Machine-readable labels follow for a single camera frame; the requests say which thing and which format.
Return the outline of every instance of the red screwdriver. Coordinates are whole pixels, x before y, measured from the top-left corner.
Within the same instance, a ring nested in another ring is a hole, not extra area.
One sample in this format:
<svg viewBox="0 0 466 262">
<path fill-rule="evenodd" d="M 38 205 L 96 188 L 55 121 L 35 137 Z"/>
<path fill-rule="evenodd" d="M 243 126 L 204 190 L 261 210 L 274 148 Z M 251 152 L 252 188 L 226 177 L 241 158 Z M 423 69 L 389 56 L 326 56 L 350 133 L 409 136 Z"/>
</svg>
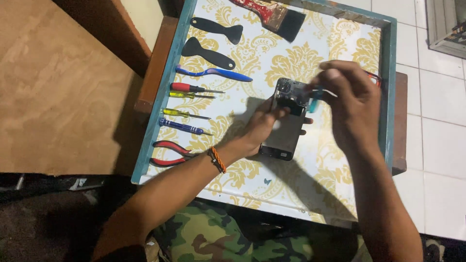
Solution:
<svg viewBox="0 0 466 262">
<path fill-rule="evenodd" d="M 225 93 L 223 91 L 209 90 L 209 89 L 205 89 L 199 86 L 194 86 L 194 85 L 184 84 L 184 83 L 171 83 L 170 89 L 173 91 L 181 91 L 181 92 L 189 92 L 189 93 L 200 93 L 200 92 L 211 92 L 211 93 L 221 93 L 221 94 Z"/>
</svg>

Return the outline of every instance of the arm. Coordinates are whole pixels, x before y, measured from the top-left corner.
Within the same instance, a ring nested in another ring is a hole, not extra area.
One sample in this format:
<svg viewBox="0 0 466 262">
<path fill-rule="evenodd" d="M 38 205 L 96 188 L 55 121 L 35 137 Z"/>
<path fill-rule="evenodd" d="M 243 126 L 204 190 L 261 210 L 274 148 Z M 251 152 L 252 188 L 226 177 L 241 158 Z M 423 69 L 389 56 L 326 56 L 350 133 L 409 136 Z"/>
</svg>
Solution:
<svg viewBox="0 0 466 262">
<path fill-rule="evenodd" d="M 270 112 L 271 103 L 270 98 L 256 110 L 244 135 L 216 147 L 225 166 L 256 154 L 260 144 L 269 136 L 274 122 L 289 112 L 287 108 Z M 219 174 L 211 161 L 207 153 L 202 153 L 151 179 L 104 224 L 93 260 L 118 248 L 144 244 L 151 230 L 185 207 Z"/>
<path fill-rule="evenodd" d="M 353 176 L 359 226 L 374 261 L 423 260 L 419 233 L 398 195 L 378 146 L 380 89 L 354 62 L 329 61 L 310 84 L 323 84 L 332 128 Z"/>
</svg>

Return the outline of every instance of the black bristles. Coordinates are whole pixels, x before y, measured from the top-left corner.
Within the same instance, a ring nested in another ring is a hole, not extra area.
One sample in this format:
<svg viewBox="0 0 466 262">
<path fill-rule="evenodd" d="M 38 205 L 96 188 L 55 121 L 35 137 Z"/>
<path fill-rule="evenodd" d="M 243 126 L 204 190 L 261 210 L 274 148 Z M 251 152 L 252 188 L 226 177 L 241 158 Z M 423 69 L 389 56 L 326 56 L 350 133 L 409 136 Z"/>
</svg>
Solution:
<svg viewBox="0 0 466 262">
<path fill-rule="evenodd" d="M 283 37 L 288 42 L 293 42 L 301 29 L 306 15 L 294 10 L 288 10 L 283 18 L 280 27 L 277 30 L 277 35 Z"/>
</svg>

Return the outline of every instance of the phone screen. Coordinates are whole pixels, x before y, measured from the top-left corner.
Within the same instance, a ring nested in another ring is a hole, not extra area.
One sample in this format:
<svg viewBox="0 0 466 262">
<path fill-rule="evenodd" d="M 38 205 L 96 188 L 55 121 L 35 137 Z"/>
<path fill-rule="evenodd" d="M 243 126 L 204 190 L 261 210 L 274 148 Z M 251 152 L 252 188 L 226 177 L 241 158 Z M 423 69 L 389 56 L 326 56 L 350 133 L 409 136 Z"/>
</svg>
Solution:
<svg viewBox="0 0 466 262">
<path fill-rule="evenodd" d="M 301 108 L 301 112 L 295 109 L 287 116 L 277 120 L 270 136 L 262 143 L 262 145 L 285 151 L 280 152 L 280 156 L 283 158 L 287 159 L 291 157 L 295 152 L 297 140 L 299 138 L 305 116 L 306 111 L 304 108 Z"/>
</svg>

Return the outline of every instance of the yellow screwdriver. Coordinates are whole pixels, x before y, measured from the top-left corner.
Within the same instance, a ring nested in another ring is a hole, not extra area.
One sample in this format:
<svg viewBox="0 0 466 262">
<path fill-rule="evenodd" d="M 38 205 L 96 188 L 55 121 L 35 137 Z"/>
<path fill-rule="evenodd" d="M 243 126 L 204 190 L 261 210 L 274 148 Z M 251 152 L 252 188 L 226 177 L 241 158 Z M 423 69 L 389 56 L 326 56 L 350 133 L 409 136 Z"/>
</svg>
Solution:
<svg viewBox="0 0 466 262">
<path fill-rule="evenodd" d="M 212 96 L 201 96 L 201 95 L 195 95 L 194 93 L 184 93 L 184 92 L 179 92 L 179 91 L 170 91 L 170 96 L 171 97 L 189 97 L 190 99 L 194 99 L 195 97 L 200 97 L 200 98 L 210 98 L 214 99 L 216 97 Z"/>
<path fill-rule="evenodd" d="M 169 115 L 169 116 L 181 116 L 181 117 L 184 117 L 184 118 L 188 118 L 188 117 L 196 117 L 196 118 L 201 118 L 201 119 L 211 119 L 210 117 L 202 117 L 202 116 L 197 116 L 197 115 L 192 115 L 188 112 L 181 112 L 180 110 L 176 110 L 176 109 L 170 109 L 170 108 L 165 108 L 164 109 L 164 114 L 166 115 Z"/>
</svg>

